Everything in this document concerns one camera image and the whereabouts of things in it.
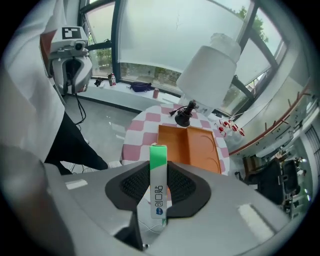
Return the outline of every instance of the desk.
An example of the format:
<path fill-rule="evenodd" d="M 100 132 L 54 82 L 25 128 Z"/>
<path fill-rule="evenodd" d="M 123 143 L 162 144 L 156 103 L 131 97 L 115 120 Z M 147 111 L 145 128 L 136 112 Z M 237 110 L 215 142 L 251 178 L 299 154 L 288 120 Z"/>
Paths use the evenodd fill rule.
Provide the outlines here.
<path fill-rule="evenodd" d="M 169 112 L 180 108 L 178 104 L 161 104 L 147 108 L 138 114 L 126 131 L 122 148 L 122 164 L 128 165 L 138 161 L 150 160 L 150 145 L 158 140 L 159 125 L 182 127 Z M 213 131 L 216 149 L 220 160 L 221 172 L 228 175 L 230 169 L 229 152 L 226 142 L 214 123 L 203 114 L 192 111 L 190 125 Z"/>

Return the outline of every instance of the dark blue bag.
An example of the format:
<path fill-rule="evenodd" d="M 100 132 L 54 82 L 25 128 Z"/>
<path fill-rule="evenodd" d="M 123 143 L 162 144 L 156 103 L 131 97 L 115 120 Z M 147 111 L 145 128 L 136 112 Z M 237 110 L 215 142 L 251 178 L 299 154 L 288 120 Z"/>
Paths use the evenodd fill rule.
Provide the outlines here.
<path fill-rule="evenodd" d="M 132 90 L 134 90 L 136 93 L 140 93 L 140 92 L 147 92 L 147 91 L 151 91 L 151 83 L 146 83 L 146 82 L 132 82 L 130 83 L 130 88 Z"/>

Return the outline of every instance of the wooden rail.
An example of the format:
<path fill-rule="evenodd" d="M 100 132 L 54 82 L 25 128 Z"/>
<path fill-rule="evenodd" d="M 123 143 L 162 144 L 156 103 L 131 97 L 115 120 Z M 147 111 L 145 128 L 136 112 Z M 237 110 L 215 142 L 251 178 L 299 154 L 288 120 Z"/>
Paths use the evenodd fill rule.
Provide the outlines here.
<path fill-rule="evenodd" d="M 273 123 L 273 125 L 271 127 L 269 127 L 268 129 L 266 129 L 262 134 L 260 134 L 258 137 L 256 137 L 255 139 L 251 140 L 250 142 L 248 142 L 247 144 L 243 145 L 242 147 L 239 147 L 238 149 L 232 151 L 229 155 L 232 156 L 238 152 L 240 152 L 241 150 L 244 150 L 245 148 L 251 146 L 252 144 L 256 143 L 258 140 L 260 140 L 261 138 L 263 138 L 264 136 L 266 136 L 269 132 L 272 132 L 280 123 L 282 124 L 283 120 L 286 120 L 286 116 L 289 115 L 289 113 L 295 108 L 295 106 L 299 103 L 299 101 L 301 100 L 301 98 L 304 95 L 309 95 L 309 93 L 306 93 L 307 89 L 309 88 L 311 83 L 311 79 L 309 78 L 307 85 L 303 88 L 301 93 L 297 93 L 297 98 L 296 100 L 292 103 L 292 105 L 288 108 L 288 110 L 277 120 Z"/>

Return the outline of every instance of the shoe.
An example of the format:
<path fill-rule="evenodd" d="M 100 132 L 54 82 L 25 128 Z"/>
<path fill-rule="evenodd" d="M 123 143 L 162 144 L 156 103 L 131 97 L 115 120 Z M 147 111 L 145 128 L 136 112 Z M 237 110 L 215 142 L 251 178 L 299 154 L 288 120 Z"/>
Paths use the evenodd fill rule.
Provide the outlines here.
<path fill-rule="evenodd" d="M 108 169 L 122 166 L 120 161 L 107 162 L 107 165 L 108 165 Z"/>

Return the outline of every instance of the green and white box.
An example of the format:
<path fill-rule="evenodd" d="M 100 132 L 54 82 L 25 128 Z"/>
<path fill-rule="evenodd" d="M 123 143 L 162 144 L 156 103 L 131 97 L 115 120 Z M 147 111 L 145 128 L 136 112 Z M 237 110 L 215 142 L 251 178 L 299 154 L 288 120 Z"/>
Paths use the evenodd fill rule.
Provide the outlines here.
<path fill-rule="evenodd" d="M 167 146 L 150 146 L 151 218 L 165 219 L 167 213 Z"/>

